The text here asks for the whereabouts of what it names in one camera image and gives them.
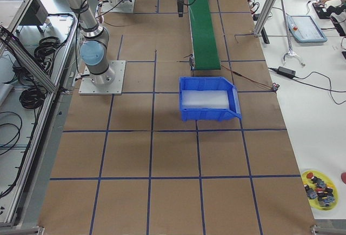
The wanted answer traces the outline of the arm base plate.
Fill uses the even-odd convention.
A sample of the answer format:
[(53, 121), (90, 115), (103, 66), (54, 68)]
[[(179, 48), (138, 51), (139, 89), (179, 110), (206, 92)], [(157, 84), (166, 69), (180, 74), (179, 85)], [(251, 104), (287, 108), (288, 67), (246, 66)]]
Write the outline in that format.
[(102, 75), (93, 75), (85, 67), (79, 87), (80, 95), (121, 95), (126, 61), (109, 61), (108, 70)]
[(132, 14), (134, 12), (135, 0), (103, 0), (101, 12)]

